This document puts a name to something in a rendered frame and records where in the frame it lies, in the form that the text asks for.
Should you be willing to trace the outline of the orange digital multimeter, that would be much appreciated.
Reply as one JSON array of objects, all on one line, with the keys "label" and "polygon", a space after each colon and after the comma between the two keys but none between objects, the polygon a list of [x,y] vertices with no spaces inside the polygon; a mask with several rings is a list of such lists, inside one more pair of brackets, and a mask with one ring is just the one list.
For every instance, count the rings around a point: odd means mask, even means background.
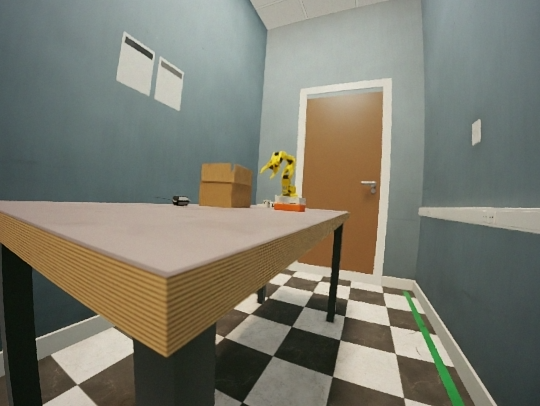
[{"label": "orange digital multimeter", "polygon": [[296,211],[296,212],[305,212],[305,205],[290,203],[274,203],[274,210],[284,210],[284,211]]}]

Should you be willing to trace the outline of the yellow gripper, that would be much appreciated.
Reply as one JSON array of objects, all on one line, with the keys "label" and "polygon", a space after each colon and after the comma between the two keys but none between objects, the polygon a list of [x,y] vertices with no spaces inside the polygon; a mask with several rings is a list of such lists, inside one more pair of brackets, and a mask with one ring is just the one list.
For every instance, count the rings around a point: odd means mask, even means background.
[{"label": "yellow gripper", "polygon": [[[273,163],[272,163],[272,162],[273,162]],[[275,165],[274,163],[275,163],[276,165]],[[273,161],[273,160],[270,160],[270,161],[268,162],[268,164],[261,170],[260,174],[261,174],[264,170],[266,170],[266,169],[268,169],[268,168],[272,169],[272,170],[273,170],[273,174],[272,174],[272,176],[270,177],[270,180],[271,180],[271,179],[276,175],[276,173],[279,171],[279,169],[280,169],[280,167],[281,167],[280,165],[277,166],[277,164],[278,164],[277,162],[275,162],[275,161]]]}]

